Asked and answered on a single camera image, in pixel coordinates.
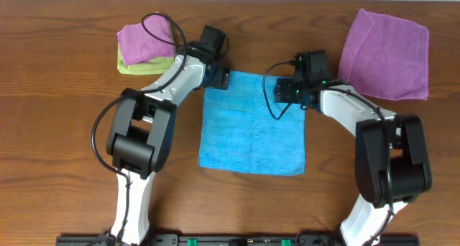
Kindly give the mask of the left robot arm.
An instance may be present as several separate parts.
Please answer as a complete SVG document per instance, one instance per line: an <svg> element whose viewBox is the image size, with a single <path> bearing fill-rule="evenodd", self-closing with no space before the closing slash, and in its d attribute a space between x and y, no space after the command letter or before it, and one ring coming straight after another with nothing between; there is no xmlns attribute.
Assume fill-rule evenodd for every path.
<svg viewBox="0 0 460 246"><path fill-rule="evenodd" d="M123 91L106 146L119 184L109 245L140 245L147 236L152 184L170 153L178 106L202 86L228 88L229 69L217 63L228 42L221 30L206 25L199 41L181 48L154 83Z"/></svg>

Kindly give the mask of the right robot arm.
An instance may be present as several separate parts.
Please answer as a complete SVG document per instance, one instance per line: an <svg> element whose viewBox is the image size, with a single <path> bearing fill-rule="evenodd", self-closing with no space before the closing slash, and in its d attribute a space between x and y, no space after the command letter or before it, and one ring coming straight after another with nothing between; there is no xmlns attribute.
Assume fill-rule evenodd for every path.
<svg viewBox="0 0 460 246"><path fill-rule="evenodd" d="M355 138L354 175L359 197L330 234L307 232L299 245L419 245L415 235L385 235L395 215L432 186L423 125L415 114L397 114L333 78L326 52L298 53L287 61L291 78L278 78L277 103L314 109Z"/></svg>

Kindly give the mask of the blue microfiber cloth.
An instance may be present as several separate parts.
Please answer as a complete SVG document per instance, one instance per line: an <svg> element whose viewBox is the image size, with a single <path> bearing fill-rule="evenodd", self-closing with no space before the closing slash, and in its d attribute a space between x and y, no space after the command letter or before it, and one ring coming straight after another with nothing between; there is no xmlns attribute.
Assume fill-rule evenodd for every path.
<svg viewBox="0 0 460 246"><path fill-rule="evenodd" d="M233 71L226 90L206 89L200 167L269 176L304 173L305 112L275 103L276 80Z"/></svg>

